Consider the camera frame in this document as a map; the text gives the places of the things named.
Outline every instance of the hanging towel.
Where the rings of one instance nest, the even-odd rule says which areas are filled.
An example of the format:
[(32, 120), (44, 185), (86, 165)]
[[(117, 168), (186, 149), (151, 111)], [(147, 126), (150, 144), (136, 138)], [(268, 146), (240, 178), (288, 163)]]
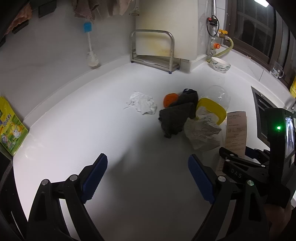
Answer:
[(117, 0), (120, 15), (124, 15), (124, 13), (128, 9), (128, 6), (129, 6), (130, 2), (132, 2), (132, 1), (133, 0)]
[(17, 14), (15, 19), (10, 24), (5, 34), (8, 34), (11, 30), (13, 30), (16, 26), (21, 24), (22, 22), (32, 18), (32, 9), (30, 4), (28, 3), (24, 8)]
[(96, 8), (102, 18), (123, 15), (132, 1), (134, 0), (72, 0), (72, 5), (76, 17), (94, 20), (93, 11)]
[(95, 15), (92, 11), (100, 5), (101, 1), (102, 0), (72, 0), (75, 17), (94, 20)]

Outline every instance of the white paper towel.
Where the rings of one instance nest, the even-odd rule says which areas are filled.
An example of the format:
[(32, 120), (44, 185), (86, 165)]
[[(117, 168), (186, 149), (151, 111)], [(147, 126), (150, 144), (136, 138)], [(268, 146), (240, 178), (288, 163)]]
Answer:
[(134, 92), (130, 97), (128, 105), (134, 105), (136, 110), (141, 112), (142, 115), (145, 113), (153, 115), (157, 108), (153, 98), (141, 92)]

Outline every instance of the green snack package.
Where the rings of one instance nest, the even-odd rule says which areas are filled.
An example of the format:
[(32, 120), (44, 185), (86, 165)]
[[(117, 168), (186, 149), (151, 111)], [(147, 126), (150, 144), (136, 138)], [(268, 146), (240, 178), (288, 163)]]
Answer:
[(14, 156), (28, 134), (27, 128), (15, 115), (10, 104), (0, 97), (0, 135), (1, 144)]

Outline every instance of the human hand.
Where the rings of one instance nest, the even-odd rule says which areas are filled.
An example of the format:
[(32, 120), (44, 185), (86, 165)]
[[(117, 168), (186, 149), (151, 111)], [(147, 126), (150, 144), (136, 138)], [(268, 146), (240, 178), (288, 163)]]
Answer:
[(264, 210), (267, 221), (272, 223), (269, 230), (270, 240), (275, 240), (290, 221), (292, 214), (291, 202), (288, 203), (285, 209), (273, 204), (264, 204)]

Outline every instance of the yellow bottle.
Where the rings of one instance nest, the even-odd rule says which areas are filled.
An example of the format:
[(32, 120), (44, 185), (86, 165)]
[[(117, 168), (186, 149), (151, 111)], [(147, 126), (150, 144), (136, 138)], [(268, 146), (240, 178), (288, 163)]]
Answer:
[(290, 93), (294, 98), (296, 98), (296, 77), (293, 81), (293, 84), (290, 87)]

